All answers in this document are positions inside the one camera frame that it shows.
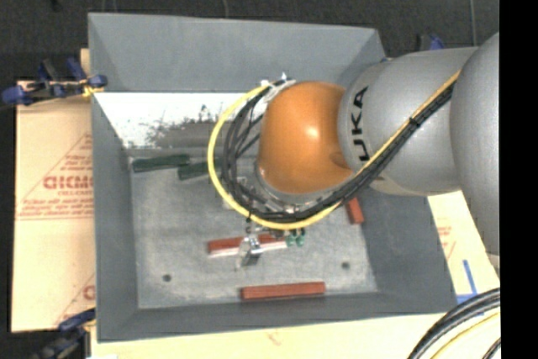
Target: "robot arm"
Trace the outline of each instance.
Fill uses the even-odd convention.
[[[232,208],[269,229],[295,230],[365,186],[415,196],[461,189],[487,251],[499,255],[498,34],[479,49],[384,61],[348,88],[288,84],[247,93],[220,120],[243,107],[224,142],[223,182],[212,175]],[[255,115],[258,103],[266,108]],[[254,170],[242,176],[238,160],[254,144]]]

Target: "gray bin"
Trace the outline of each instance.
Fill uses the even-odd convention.
[[[301,256],[298,249],[267,252],[258,267],[239,275],[229,258],[222,258],[229,260],[222,260],[219,269],[204,262],[193,244],[241,235],[244,219],[219,207],[208,181],[181,184],[170,171],[133,174],[129,158],[134,152],[116,130],[114,112],[104,102],[115,93],[136,97],[142,92],[244,92],[261,79],[279,78],[283,71],[299,81],[347,86],[383,59],[377,31],[90,13],[89,35],[92,73],[109,79],[106,92],[92,105],[100,341],[437,313],[456,305],[427,201],[370,188],[359,196],[367,218],[363,225],[339,230],[345,220],[339,209],[312,226]],[[173,151],[179,150],[168,149],[167,154]],[[206,222],[189,224],[197,211]],[[333,235],[324,235],[322,223]],[[329,246],[323,242],[327,236],[336,243],[332,253],[316,251]],[[190,251],[192,258],[186,258]],[[347,265],[340,266],[343,256]],[[277,259],[282,265],[275,264]],[[279,272],[286,265],[297,269]],[[324,266],[332,269],[320,271]],[[219,282],[225,294],[189,296],[189,288],[214,287],[216,271],[224,274]],[[234,295],[234,286],[242,283],[306,277],[326,279],[327,294],[255,303],[242,303]]]

